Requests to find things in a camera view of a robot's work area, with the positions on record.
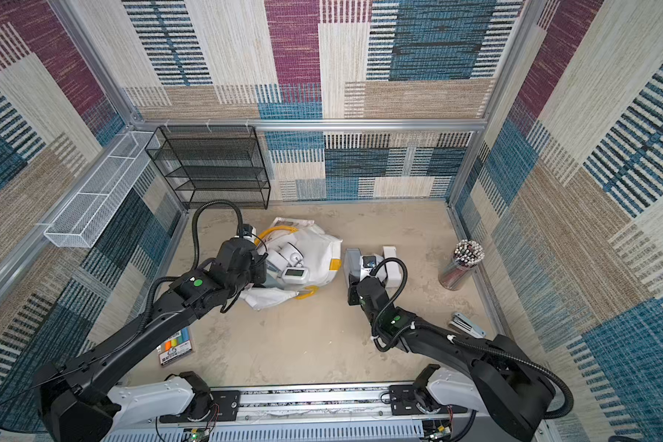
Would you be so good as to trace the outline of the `grey square device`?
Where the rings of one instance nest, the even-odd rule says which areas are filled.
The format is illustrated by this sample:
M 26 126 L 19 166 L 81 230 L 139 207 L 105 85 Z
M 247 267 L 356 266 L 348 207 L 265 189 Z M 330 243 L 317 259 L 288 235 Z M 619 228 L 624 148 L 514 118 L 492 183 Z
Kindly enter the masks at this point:
M 348 287 L 360 281 L 361 256 L 361 250 L 357 248 L 347 248 L 344 253 L 344 281 Z

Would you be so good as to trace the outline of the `white digital timer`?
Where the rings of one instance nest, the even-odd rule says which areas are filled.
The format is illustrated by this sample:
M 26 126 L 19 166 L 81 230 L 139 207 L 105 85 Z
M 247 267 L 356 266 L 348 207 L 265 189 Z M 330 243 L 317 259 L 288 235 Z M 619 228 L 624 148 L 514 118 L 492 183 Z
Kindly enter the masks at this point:
M 287 267 L 281 274 L 286 285 L 304 285 L 309 281 L 309 269 L 306 267 Z

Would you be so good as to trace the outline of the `white canvas bag yellow handles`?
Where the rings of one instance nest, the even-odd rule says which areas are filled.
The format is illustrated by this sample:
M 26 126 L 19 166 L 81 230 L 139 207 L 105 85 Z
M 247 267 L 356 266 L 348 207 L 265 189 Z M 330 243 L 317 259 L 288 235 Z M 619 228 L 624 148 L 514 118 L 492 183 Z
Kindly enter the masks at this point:
M 342 268 L 343 241 L 313 220 L 276 217 L 254 239 L 267 254 L 264 280 L 244 289 L 241 299 L 256 311 L 312 297 Z

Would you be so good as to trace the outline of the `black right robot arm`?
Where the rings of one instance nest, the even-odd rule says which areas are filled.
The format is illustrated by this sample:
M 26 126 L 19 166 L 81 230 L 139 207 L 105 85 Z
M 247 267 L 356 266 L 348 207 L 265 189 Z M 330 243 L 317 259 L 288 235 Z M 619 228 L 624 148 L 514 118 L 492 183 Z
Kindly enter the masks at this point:
M 364 311 L 378 351 L 399 349 L 432 359 L 414 382 L 419 412 L 432 414 L 458 405 L 489 415 L 519 441 L 532 440 L 542 421 L 572 412 L 575 398 L 565 381 L 531 361 L 506 335 L 493 340 L 476 338 L 443 329 L 395 306 L 408 277 L 403 276 L 390 295 L 378 274 L 391 263 L 402 271 L 407 269 L 402 260 L 388 258 L 365 276 L 348 274 L 348 303 Z

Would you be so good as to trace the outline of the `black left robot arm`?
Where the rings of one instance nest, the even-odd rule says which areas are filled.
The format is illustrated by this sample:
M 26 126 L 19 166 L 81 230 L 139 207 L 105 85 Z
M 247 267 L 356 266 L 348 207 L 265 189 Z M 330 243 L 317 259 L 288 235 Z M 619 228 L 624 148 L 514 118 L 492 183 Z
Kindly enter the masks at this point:
M 129 416 L 110 390 L 171 336 L 210 311 L 225 311 L 247 285 L 263 279 L 263 258 L 241 215 L 235 234 L 210 259 L 195 255 L 178 276 L 143 287 L 140 307 L 125 311 L 122 327 L 94 338 L 96 320 L 115 300 L 125 259 L 148 224 L 144 204 L 129 196 L 111 227 L 80 267 L 94 285 L 68 274 L 66 285 L 24 344 L 0 339 L 0 441 L 100 441 Z

